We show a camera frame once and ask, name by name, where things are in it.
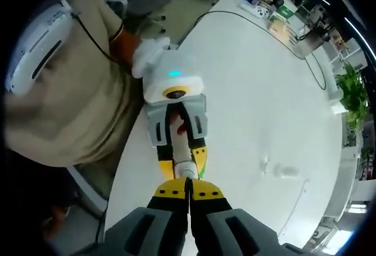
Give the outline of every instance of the hand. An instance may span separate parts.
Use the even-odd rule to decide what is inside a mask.
[[[168,37],[143,40],[133,54],[133,77],[136,79],[144,77],[145,71],[156,64],[169,45],[170,38]]]
[[[65,219],[65,211],[63,208],[52,206],[52,218],[49,220],[43,235],[46,240],[51,240],[61,229],[64,219]]]
[[[173,124],[173,123],[176,121],[176,119],[177,119],[178,117],[180,117],[179,114],[178,114],[178,112],[173,112],[173,113],[171,114],[171,116],[170,116],[170,124]],[[181,124],[181,125],[179,126],[179,128],[177,128],[177,134],[178,134],[179,136],[181,136],[181,135],[183,135],[185,132],[187,132],[187,127],[186,127],[186,125],[185,125],[185,122],[183,122],[183,124]]]

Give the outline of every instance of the white cylinder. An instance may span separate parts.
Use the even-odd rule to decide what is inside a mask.
[[[188,177],[188,178],[199,178],[199,173],[197,171],[197,165],[191,160],[185,160],[175,163],[174,166],[175,177]]]

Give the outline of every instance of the black cable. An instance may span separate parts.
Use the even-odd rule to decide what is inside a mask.
[[[106,219],[106,213],[107,213],[107,208],[106,207],[106,210],[102,213],[99,221],[98,221],[98,226],[96,228],[96,233],[95,233],[95,245],[97,245],[99,243],[99,234],[100,234],[100,229],[102,228],[102,226],[105,224],[105,219]]]
[[[112,58],[111,56],[109,56],[99,45],[98,43],[94,40],[93,36],[90,34],[90,32],[88,31],[88,29],[85,27],[85,25],[82,23],[80,17],[78,17],[78,14],[72,14],[72,18],[74,18],[75,20],[78,21],[78,23],[80,24],[80,26],[82,27],[82,29],[85,31],[85,33],[87,34],[87,36],[90,38],[90,40],[94,43],[94,45],[100,50],[100,52],[106,57],[108,58],[109,60],[111,60],[112,62],[115,62],[116,64],[122,66],[122,64],[120,62],[118,62],[117,60],[115,60],[114,58]]]
[[[316,83],[318,84],[318,86],[320,87],[320,89],[321,89],[321,90],[326,90],[326,88],[327,88],[327,81],[326,81],[325,76],[324,76],[324,71],[323,71],[321,65],[319,64],[317,58],[313,55],[313,53],[312,53],[312,55],[313,55],[314,59],[316,60],[317,65],[318,65],[318,67],[320,68],[321,74],[322,74],[323,79],[324,79],[324,87],[322,87],[322,86],[320,85],[319,81],[318,81],[317,78],[316,78],[316,75],[314,74],[314,72],[313,72],[313,70],[312,70],[312,67],[310,66],[310,64],[308,63],[308,61],[307,61],[306,58],[300,58],[300,57],[299,57],[298,55],[296,55],[296,54],[295,54],[295,53],[294,53],[294,52],[293,52],[293,51],[292,51],[287,45],[285,45],[285,44],[282,43],[280,40],[278,40],[275,36],[273,36],[268,30],[265,30],[265,29],[262,28],[260,25],[254,23],[252,20],[250,20],[250,19],[244,17],[243,15],[240,15],[240,14],[237,14],[237,13],[235,13],[235,12],[231,12],[231,11],[208,11],[208,12],[205,12],[204,14],[201,14],[201,15],[197,18],[197,20],[195,21],[193,27],[196,27],[196,25],[199,23],[199,21],[200,21],[205,15],[213,14],[213,13],[218,13],[218,12],[220,12],[220,13],[224,13],[224,14],[233,14],[233,15],[239,16],[239,17],[243,18],[244,20],[246,20],[246,21],[252,23],[253,25],[257,26],[257,27],[260,28],[261,30],[267,32],[270,36],[272,36],[274,39],[276,39],[277,41],[279,41],[279,42],[280,42],[285,48],[287,48],[287,49],[288,49],[288,50],[289,50],[289,51],[290,51],[295,57],[299,58],[300,60],[304,60],[304,61],[307,63],[308,68],[310,69],[310,71],[311,71],[311,73],[312,73],[312,76],[313,76],[313,78],[315,79],[315,81],[316,81]]]
[[[307,25],[306,24],[304,24],[304,26],[303,26],[303,34],[301,35],[301,36],[296,36],[295,38],[297,39],[297,41],[302,41],[302,40],[304,40],[305,38],[306,38],[306,36],[308,35],[308,33],[306,34],[305,33],[305,31],[306,31],[306,28],[307,27]]]

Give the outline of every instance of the green box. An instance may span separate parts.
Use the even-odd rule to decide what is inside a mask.
[[[292,17],[295,13],[290,9],[288,8],[287,6],[283,5],[281,7],[279,7],[277,9],[277,12],[282,15],[283,17],[285,17],[286,19]]]

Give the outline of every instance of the person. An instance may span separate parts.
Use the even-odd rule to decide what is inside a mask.
[[[137,48],[152,50],[128,33],[104,0],[67,0],[109,60],[78,22],[25,96],[5,94],[5,141],[38,163],[67,167],[94,163],[114,174],[116,149],[143,104],[132,76]]]

